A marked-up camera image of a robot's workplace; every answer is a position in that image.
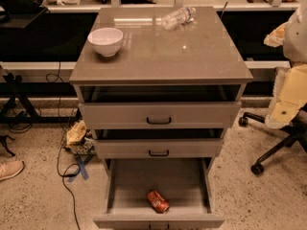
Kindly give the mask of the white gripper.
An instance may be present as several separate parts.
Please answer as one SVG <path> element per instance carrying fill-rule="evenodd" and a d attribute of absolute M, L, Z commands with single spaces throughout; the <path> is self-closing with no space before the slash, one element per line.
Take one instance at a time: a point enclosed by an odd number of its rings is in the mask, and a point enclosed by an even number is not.
<path fill-rule="evenodd" d="M 287 22 L 269 33 L 264 39 L 264 44 L 270 47 L 282 46 L 286 26 Z M 293 68 L 277 67 L 275 73 L 273 97 L 265 124 L 269 128 L 280 129 L 288 125 L 307 104 L 307 65 L 297 64 Z"/>

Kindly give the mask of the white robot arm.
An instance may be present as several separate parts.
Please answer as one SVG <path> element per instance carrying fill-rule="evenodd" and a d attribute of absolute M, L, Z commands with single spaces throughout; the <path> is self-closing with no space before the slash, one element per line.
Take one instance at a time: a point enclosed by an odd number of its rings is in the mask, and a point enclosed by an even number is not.
<path fill-rule="evenodd" d="M 282 46 L 284 57 L 293 64 L 289 70 L 280 68 L 277 71 L 273 99 L 265 118 L 267 127 L 280 129 L 307 104 L 307 0 L 287 22 L 265 37 L 264 44 Z"/>

